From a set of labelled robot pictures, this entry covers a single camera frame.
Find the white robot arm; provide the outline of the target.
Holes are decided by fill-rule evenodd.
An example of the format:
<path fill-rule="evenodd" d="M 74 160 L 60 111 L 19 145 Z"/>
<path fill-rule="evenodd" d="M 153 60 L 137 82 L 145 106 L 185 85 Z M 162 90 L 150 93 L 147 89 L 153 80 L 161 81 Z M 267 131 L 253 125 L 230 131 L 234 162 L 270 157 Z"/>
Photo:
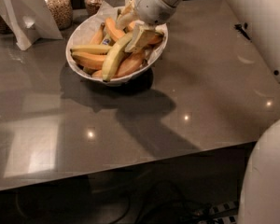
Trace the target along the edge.
<path fill-rule="evenodd" d="M 140 20 L 166 23 L 182 0 L 132 0 L 117 27 Z M 280 85 L 280 0 L 226 0 Z M 252 150 L 239 202 L 237 224 L 280 224 L 280 120 Z"/>

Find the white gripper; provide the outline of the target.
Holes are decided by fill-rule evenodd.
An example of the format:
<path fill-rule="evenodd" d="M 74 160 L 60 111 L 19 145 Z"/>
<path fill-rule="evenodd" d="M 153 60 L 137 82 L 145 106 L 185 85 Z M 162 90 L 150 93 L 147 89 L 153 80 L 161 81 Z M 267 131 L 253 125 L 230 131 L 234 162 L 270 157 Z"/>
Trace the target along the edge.
<path fill-rule="evenodd" d="M 132 21 L 136 21 L 137 16 L 147 24 L 164 24 L 175 11 L 175 0 L 130 0 L 120 11 L 116 20 L 116 28 L 123 30 Z M 132 40 L 126 46 L 125 51 L 138 53 L 159 34 L 154 26 L 137 23 L 133 28 Z"/>

